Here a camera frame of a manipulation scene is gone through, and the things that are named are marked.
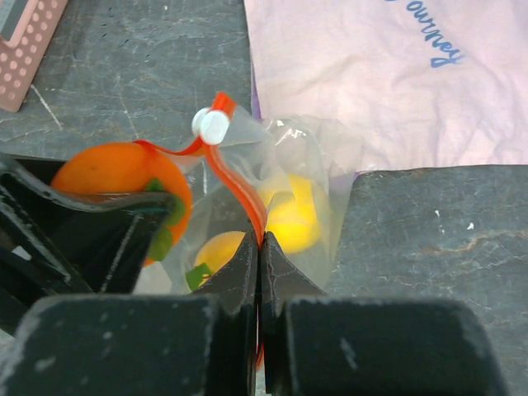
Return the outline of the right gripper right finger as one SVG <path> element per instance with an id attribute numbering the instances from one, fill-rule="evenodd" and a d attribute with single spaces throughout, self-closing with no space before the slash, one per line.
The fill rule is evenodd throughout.
<path id="1" fill-rule="evenodd" d="M 327 296 L 272 233 L 259 265 L 268 394 L 507 394 L 487 333 L 466 304 Z"/>

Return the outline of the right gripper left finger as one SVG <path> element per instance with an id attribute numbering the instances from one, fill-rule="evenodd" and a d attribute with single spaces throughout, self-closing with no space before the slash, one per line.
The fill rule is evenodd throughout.
<path id="1" fill-rule="evenodd" d="M 1 360 L 4 395 L 252 395 L 257 257 L 189 295 L 60 295 L 23 317 Z"/>

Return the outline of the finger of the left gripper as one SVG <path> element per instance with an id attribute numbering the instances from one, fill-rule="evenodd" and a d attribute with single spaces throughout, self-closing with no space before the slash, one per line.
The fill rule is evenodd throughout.
<path id="1" fill-rule="evenodd" d="M 1 329 L 12 334 L 39 299 L 129 294 L 154 235 L 174 209 L 167 192 L 62 193 L 61 162 L 1 155 Z"/>

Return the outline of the orange persimmon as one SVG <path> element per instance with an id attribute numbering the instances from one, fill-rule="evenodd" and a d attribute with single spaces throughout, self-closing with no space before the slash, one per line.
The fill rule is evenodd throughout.
<path id="1" fill-rule="evenodd" d="M 173 151 L 145 140 L 87 148 L 69 159 L 50 185 L 62 192 L 93 195 L 169 192 L 174 208 L 153 237 L 144 264 L 161 262 L 185 233 L 191 218 L 191 188 Z"/>

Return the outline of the yellow peach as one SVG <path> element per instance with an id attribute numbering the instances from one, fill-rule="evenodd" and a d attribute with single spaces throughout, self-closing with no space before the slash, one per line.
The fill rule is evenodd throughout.
<path id="1" fill-rule="evenodd" d="M 228 263 L 238 250 L 245 233 L 229 231 L 210 239 L 197 253 L 194 266 L 186 272 L 186 283 L 191 291 L 197 290 Z"/>

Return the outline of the yellow orange fruit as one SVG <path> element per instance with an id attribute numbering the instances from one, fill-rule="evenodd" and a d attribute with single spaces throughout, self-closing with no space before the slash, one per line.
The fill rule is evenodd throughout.
<path id="1" fill-rule="evenodd" d="M 286 254 L 301 253 L 322 236 L 320 206 L 326 196 L 318 184 L 299 174 L 279 172 L 257 189 L 267 210 L 266 231 Z"/>

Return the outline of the clear zip top bag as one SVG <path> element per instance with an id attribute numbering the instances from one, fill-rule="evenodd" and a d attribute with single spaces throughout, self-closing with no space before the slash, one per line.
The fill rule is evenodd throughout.
<path id="1" fill-rule="evenodd" d="M 161 238 L 139 276 L 140 294 L 187 295 L 226 266 L 247 233 L 271 233 L 315 285 L 336 266 L 361 137 L 311 115 L 257 120 L 219 93 L 198 111 L 185 148 L 144 147 L 170 160 L 192 191 L 180 238 Z"/>

